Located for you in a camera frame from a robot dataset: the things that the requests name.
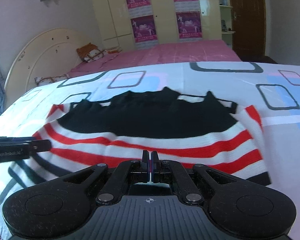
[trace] striped sweater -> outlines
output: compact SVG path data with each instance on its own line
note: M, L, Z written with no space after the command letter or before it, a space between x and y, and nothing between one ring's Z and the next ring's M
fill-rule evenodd
M54 105L34 136L52 149L13 163L9 173L22 186L54 179L97 163L116 167L140 159L142 150L179 161L203 163L243 179L269 185L262 158L261 118L254 106L217 99L128 91L110 100Z

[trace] pink bed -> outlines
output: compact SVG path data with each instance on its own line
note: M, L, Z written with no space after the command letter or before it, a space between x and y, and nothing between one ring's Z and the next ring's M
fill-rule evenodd
M200 61L241 60L222 40L168 43L151 49L109 54L90 63L81 63L67 74L73 78L120 68Z

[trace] white headboard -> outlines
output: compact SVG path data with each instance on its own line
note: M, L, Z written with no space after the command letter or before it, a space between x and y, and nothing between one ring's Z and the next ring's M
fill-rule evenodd
M13 62L4 86L5 108L36 87L35 77L59 76L81 63L76 49L90 39L66 28L53 29L33 38Z

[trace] wooden door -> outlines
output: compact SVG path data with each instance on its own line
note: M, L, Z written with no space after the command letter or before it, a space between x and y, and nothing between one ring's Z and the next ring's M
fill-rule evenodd
M233 50L239 57L263 56L265 53L264 0L231 0Z

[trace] patterned bedsheet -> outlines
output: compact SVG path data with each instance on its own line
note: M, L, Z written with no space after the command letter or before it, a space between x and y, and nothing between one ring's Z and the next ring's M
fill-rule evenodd
M0 136L31 136L45 122L53 104L107 100L128 90L158 91L163 87L187 95L206 95L254 105L262 117L264 160L275 188L297 207L289 236L300 239L300 66L247 62L193 62L139 66L105 71L37 87L0 116ZM3 221L4 200L22 189L0 164L0 239L10 233Z

